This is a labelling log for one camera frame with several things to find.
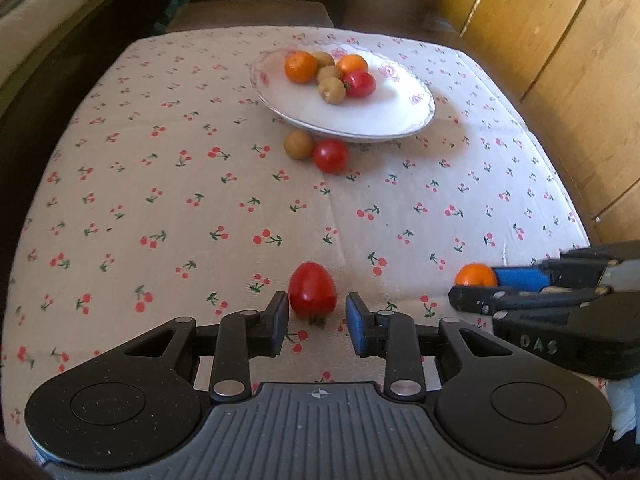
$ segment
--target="plate rim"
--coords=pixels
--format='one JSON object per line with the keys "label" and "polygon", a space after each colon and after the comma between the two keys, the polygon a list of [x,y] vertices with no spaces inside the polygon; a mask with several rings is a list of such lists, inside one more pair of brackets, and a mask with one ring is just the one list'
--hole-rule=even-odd
{"label": "plate rim", "polygon": [[[402,67],[402,69],[405,70],[405,72],[407,72],[408,75],[410,75],[411,77],[413,77],[416,82],[418,83],[419,86],[421,86],[421,88],[424,90],[425,95],[428,97],[428,99],[430,100],[431,106],[429,106],[430,108],[430,113],[427,115],[427,117],[421,121],[420,123],[418,123],[417,125],[411,125],[408,128],[404,129],[402,132],[394,132],[394,133],[389,133],[389,134],[385,134],[384,136],[368,136],[366,134],[357,134],[357,133],[349,133],[349,132],[343,132],[340,130],[332,130],[330,128],[324,128],[322,126],[316,126],[314,124],[308,123],[306,121],[300,120],[300,119],[295,119],[292,118],[290,116],[288,116],[286,113],[284,113],[283,111],[279,110],[278,108],[276,108],[273,104],[271,104],[267,98],[265,98],[262,95],[262,92],[260,91],[260,89],[257,86],[257,77],[255,76],[255,72],[257,71],[256,69],[256,65],[258,63],[264,62],[269,56],[272,56],[273,54],[277,54],[277,53],[281,53],[283,51],[286,50],[300,50],[299,47],[300,46],[315,46],[315,45],[319,45],[319,46],[327,46],[327,45],[337,45],[339,47],[343,47],[343,46],[348,46],[349,48],[352,48],[353,50],[356,51],[361,51],[361,52],[367,52],[369,54],[373,54],[374,56],[379,57],[380,59],[384,60],[384,61],[389,61],[392,63],[395,63],[396,65]],[[417,75],[415,75],[414,72],[412,72],[411,70],[409,70],[407,67],[405,67],[403,64],[398,63],[397,61],[384,56],[383,54],[379,54],[377,52],[374,52],[373,50],[370,50],[368,48],[364,48],[361,47],[357,44],[351,44],[351,43],[338,43],[337,41],[312,41],[312,42],[299,42],[299,43],[292,43],[292,44],[288,44],[288,45],[284,45],[284,46],[280,46],[277,48],[272,48],[270,50],[263,50],[260,52],[260,54],[258,54],[258,57],[256,59],[254,59],[251,64],[249,65],[249,82],[252,86],[252,89],[256,92],[258,99],[260,99],[261,102],[263,102],[263,104],[271,109],[272,111],[274,111],[275,113],[277,113],[280,117],[284,118],[285,120],[294,123],[298,126],[302,126],[306,129],[309,129],[311,131],[315,131],[315,132],[321,132],[327,135],[332,135],[332,136],[337,136],[337,137],[346,137],[348,139],[359,139],[359,140],[380,140],[381,142],[385,141],[385,140],[390,140],[390,139],[394,139],[394,138],[399,138],[399,137],[408,137],[414,134],[417,134],[418,132],[420,132],[421,130],[423,130],[425,127],[428,126],[428,124],[431,123],[431,121],[433,121],[433,118],[435,117],[435,99],[433,97],[433,94],[431,93],[431,90],[429,90],[428,86],[424,83],[424,81],[422,81],[420,78],[418,78]]]}

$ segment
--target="circular black cover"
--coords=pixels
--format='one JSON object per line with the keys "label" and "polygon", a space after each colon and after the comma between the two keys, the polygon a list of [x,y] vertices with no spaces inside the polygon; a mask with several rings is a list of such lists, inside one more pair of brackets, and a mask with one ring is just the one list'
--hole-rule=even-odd
{"label": "circular black cover", "polygon": [[124,469],[173,451],[200,421],[191,385],[160,360],[118,354],[40,386],[25,422],[41,452],[92,470]]}
{"label": "circular black cover", "polygon": [[435,413],[444,430],[477,457],[514,468],[595,459],[609,432],[604,396],[562,368],[514,357],[475,358],[443,385]]}

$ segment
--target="metal screw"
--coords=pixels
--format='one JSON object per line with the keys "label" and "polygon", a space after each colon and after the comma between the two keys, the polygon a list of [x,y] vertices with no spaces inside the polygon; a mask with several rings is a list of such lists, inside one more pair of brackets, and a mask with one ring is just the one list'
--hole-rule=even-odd
{"label": "metal screw", "polygon": [[401,380],[391,383],[389,389],[397,396],[409,397],[417,395],[422,391],[422,387],[415,381]]}
{"label": "metal screw", "polygon": [[222,397],[233,397],[244,392],[244,384],[240,381],[220,381],[213,385],[213,391]]}

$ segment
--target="white tablecloth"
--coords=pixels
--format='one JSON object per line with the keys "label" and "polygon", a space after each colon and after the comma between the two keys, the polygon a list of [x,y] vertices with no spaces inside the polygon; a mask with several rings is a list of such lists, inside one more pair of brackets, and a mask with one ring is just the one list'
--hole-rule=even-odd
{"label": "white tablecloth", "polygon": [[[427,129],[351,145],[340,175],[284,153],[291,127],[248,80],[260,51],[328,38],[397,59],[436,99]],[[380,380],[383,361],[351,347],[348,292],[436,324],[462,265],[529,264],[587,243],[533,136],[455,50],[321,28],[137,41],[78,108],[24,224],[2,336],[7,437],[32,452],[22,412],[51,376],[175,316],[261,310],[306,260],[331,272],[338,307],[324,328],[293,318],[282,354],[252,361],[255,382]]]}

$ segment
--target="gray ribbed panel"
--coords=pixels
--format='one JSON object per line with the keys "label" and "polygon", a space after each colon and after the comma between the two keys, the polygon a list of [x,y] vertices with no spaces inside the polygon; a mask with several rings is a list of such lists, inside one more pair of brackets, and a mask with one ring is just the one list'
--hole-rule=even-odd
{"label": "gray ribbed panel", "polygon": [[526,475],[496,471],[452,449],[418,406],[372,384],[265,384],[241,404],[212,410],[170,456],[123,472],[49,464],[56,480],[596,480],[588,466]]}

